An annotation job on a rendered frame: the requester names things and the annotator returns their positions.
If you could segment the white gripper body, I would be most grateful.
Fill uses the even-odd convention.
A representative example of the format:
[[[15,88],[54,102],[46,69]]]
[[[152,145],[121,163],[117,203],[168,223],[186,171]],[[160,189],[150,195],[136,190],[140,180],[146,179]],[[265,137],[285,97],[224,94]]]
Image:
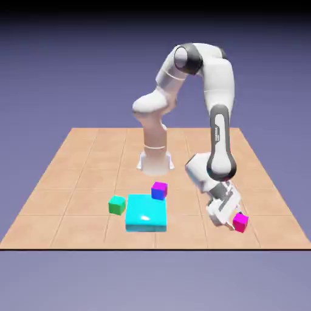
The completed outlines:
[[[229,193],[224,199],[211,199],[206,206],[210,219],[216,225],[225,225],[234,212],[241,212],[241,195]]]

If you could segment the small blue cube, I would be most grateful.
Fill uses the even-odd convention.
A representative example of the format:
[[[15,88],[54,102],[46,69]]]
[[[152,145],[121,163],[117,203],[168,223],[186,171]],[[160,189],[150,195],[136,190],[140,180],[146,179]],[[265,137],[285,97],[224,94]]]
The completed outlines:
[[[165,182],[154,182],[151,187],[151,197],[156,200],[164,200],[168,194],[168,184]]]

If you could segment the small pink cube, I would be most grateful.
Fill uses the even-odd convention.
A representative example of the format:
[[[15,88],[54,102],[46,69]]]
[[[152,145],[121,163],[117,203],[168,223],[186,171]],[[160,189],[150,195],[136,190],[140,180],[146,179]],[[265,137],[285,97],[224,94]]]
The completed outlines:
[[[243,233],[248,225],[248,216],[243,213],[237,213],[233,218],[234,229],[240,233]]]

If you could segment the small green cube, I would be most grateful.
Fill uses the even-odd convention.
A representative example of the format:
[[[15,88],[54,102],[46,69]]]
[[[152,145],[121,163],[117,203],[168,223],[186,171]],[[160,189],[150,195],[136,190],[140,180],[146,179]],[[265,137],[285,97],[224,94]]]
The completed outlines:
[[[126,199],[121,196],[112,196],[108,202],[108,206],[111,214],[120,216],[126,209]]]

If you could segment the large cyan box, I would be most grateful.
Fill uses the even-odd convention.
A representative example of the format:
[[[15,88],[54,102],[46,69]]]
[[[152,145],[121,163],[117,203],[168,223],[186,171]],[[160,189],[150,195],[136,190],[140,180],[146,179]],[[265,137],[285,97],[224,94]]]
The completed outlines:
[[[130,194],[125,215],[127,232],[165,232],[166,200],[153,199],[150,194]]]

